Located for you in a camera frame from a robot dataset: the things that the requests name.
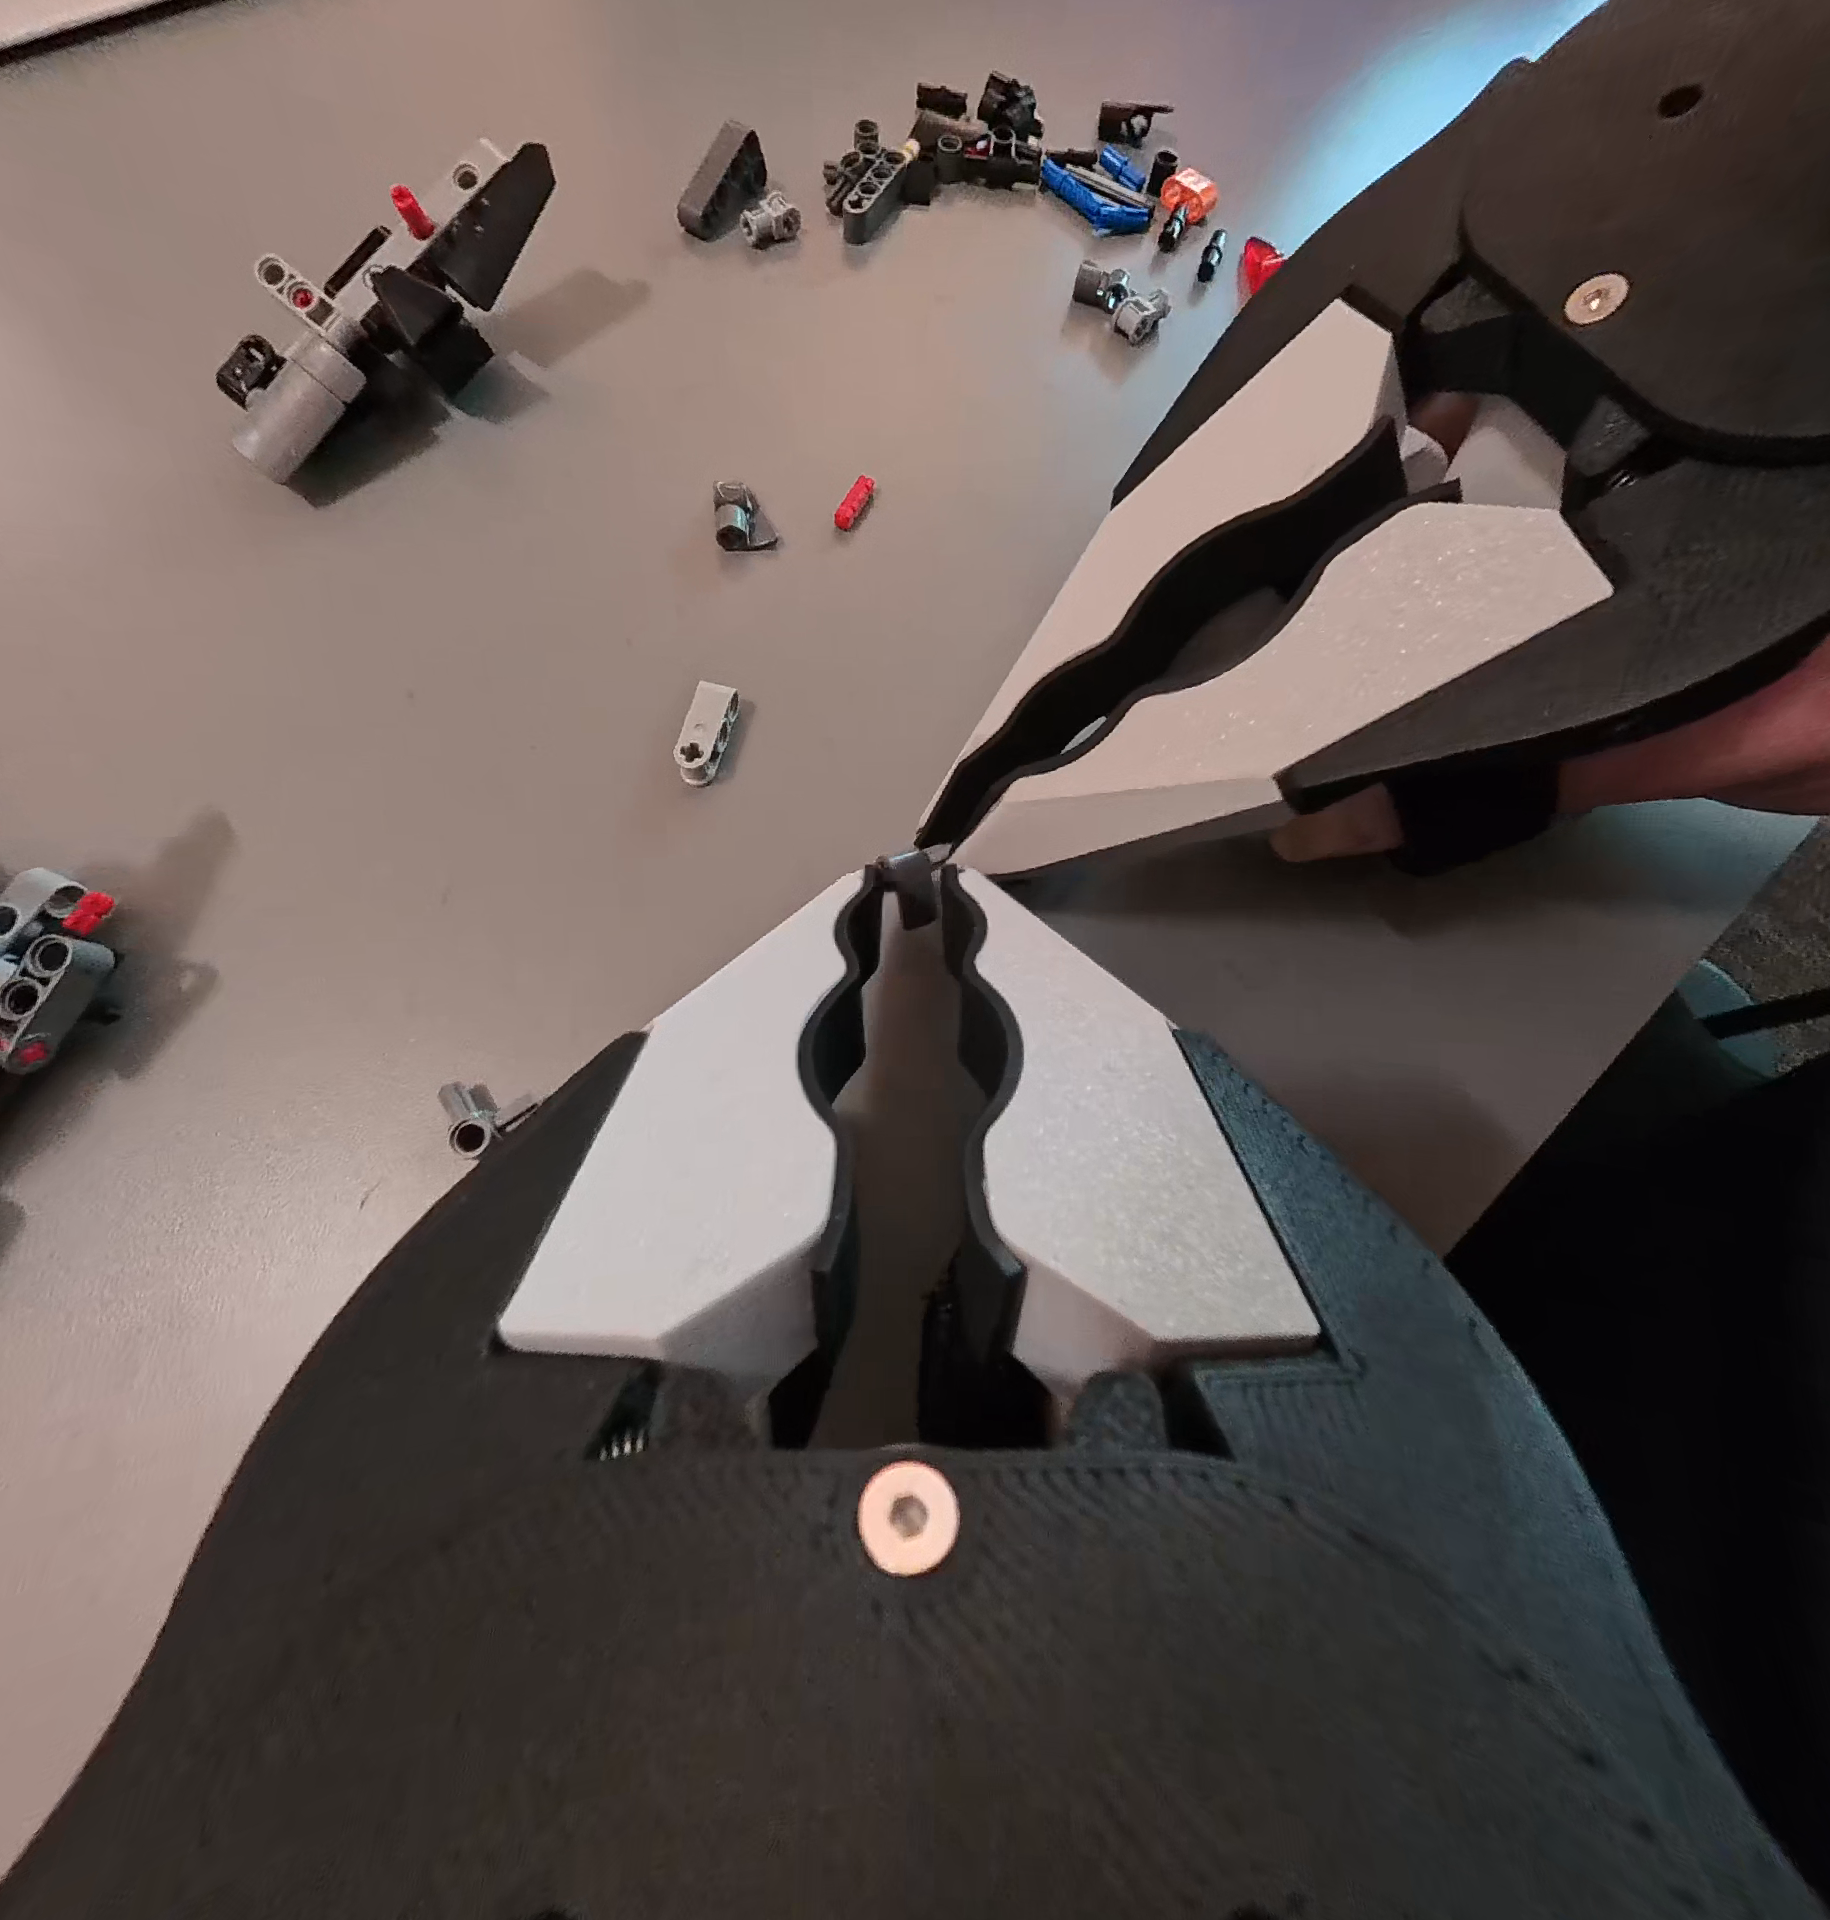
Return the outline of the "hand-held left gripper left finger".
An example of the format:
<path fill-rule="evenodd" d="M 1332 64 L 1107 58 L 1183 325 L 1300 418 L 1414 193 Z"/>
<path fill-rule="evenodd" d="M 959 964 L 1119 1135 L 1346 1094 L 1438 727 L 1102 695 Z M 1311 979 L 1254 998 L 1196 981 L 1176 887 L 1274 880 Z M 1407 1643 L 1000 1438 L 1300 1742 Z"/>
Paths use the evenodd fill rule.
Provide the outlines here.
<path fill-rule="evenodd" d="M 807 1442 L 853 1329 L 853 1143 L 877 876 L 844 876 L 643 1035 L 499 1313 L 519 1355 L 708 1371 Z"/>

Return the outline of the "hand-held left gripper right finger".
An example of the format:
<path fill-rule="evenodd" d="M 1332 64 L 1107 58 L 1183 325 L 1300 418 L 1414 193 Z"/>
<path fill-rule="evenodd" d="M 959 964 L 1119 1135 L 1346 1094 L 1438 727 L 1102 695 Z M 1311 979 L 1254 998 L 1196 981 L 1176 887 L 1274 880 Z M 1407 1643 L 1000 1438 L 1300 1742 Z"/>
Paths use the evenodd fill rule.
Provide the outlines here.
<path fill-rule="evenodd" d="M 1041 1446 L 1097 1376 L 1316 1355 L 1316 1307 L 1169 1017 L 971 868 L 945 868 L 945 964 L 980 1096 L 945 1442 Z"/>

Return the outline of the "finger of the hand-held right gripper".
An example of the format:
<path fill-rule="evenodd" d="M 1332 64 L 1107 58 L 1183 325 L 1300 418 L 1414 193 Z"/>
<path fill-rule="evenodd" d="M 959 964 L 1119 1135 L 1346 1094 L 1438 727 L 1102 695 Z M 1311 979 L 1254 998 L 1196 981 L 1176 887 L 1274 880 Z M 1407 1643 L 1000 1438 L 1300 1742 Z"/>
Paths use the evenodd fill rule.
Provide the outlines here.
<path fill-rule="evenodd" d="M 1397 340 L 1331 303 L 1108 505 L 922 812 L 959 851 L 1026 777 L 1108 738 L 1187 644 L 1242 601 L 1289 603 L 1407 505 Z"/>
<path fill-rule="evenodd" d="M 1073 763 L 1015 779 L 953 858 L 1032 876 L 1176 834 L 1274 826 L 1292 765 L 1608 594 L 1554 506 L 1400 506 L 1327 564 L 1248 657 L 1133 704 Z"/>

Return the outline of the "light grey lego beam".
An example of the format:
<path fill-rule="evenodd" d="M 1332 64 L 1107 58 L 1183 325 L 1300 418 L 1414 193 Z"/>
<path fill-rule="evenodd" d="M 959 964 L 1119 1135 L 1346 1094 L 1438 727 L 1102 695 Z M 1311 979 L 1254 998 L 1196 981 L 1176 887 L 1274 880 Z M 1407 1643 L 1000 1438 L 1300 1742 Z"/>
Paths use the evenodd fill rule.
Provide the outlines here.
<path fill-rule="evenodd" d="M 708 786 L 728 758 L 739 725 L 739 687 L 697 682 L 682 715 L 671 763 L 686 786 Z"/>

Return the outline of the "pile of small lego pieces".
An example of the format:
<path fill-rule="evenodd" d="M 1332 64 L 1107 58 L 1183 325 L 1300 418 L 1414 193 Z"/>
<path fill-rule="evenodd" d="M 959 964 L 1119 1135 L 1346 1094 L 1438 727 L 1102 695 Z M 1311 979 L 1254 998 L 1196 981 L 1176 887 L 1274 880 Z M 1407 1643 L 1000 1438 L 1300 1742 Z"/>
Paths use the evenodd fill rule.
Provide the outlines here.
<path fill-rule="evenodd" d="M 1227 253 L 1217 209 L 1183 226 L 1162 206 L 1162 183 L 1183 166 L 1169 148 L 1147 156 L 1164 101 L 1102 101 L 1084 145 L 1048 140 L 1041 91 L 1019 75 L 991 71 L 977 97 L 953 85 L 916 88 L 911 126 L 889 140 L 859 118 L 842 160 L 824 166 L 828 213 L 850 245 L 866 245 L 889 213 L 929 206 L 945 188 L 986 196 L 1035 196 L 1073 213 L 1093 238 L 1151 238 L 1176 253 L 1193 232 L 1205 236 L 1196 280 L 1212 282 Z"/>

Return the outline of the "black grey lego wing assembly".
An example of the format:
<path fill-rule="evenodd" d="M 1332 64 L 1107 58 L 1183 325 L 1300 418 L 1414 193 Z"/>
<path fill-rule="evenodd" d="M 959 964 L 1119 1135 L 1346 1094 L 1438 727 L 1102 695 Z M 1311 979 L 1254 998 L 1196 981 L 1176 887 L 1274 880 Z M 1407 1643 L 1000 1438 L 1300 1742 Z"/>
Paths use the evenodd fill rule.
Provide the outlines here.
<path fill-rule="evenodd" d="M 294 340 L 249 331 L 215 369 L 238 408 L 231 449 L 294 483 L 340 429 L 401 405 L 453 405 L 497 357 L 482 331 L 554 193 L 543 145 L 475 140 L 425 193 L 396 183 L 392 217 L 325 271 L 257 253 L 253 280 Z"/>

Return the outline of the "lego car chassis model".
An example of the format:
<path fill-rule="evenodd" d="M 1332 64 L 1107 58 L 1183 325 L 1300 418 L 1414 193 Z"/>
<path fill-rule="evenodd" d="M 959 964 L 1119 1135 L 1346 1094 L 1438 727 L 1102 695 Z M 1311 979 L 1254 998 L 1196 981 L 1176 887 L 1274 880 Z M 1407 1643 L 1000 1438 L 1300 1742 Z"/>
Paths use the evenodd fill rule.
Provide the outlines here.
<path fill-rule="evenodd" d="M 116 896 L 50 868 L 0 883 L 0 1120 L 82 1028 L 116 1018 Z"/>

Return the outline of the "person's right hand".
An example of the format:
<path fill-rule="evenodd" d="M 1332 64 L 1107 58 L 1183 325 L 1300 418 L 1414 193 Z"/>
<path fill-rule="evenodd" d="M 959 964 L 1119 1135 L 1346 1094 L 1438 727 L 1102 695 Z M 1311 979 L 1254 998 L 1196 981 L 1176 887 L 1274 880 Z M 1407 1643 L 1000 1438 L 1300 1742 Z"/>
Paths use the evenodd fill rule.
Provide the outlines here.
<path fill-rule="evenodd" d="M 1565 818 L 1681 797 L 1830 818 L 1830 638 L 1778 682 L 1691 725 L 1565 765 L 1373 785 L 1285 819 L 1267 842 L 1281 860 L 1384 855 L 1407 876 L 1441 876 Z"/>

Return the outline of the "grey-blue round floor base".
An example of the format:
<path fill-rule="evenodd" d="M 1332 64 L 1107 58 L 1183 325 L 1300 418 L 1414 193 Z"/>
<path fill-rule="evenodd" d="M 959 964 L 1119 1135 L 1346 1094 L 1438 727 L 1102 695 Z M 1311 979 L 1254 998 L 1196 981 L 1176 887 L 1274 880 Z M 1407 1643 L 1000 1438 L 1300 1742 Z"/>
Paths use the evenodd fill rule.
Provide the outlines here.
<path fill-rule="evenodd" d="M 1674 998 L 1691 1012 L 1700 1040 L 1712 1045 L 1712 1055 L 1722 1072 L 1735 1072 L 1754 1080 L 1772 1080 L 1782 1073 L 1782 1045 L 1776 1031 L 1714 1035 L 1707 1028 L 1725 1017 L 1749 1017 L 1755 1009 L 1744 985 L 1718 970 L 1718 964 L 1696 960 L 1694 970 L 1681 975 Z"/>

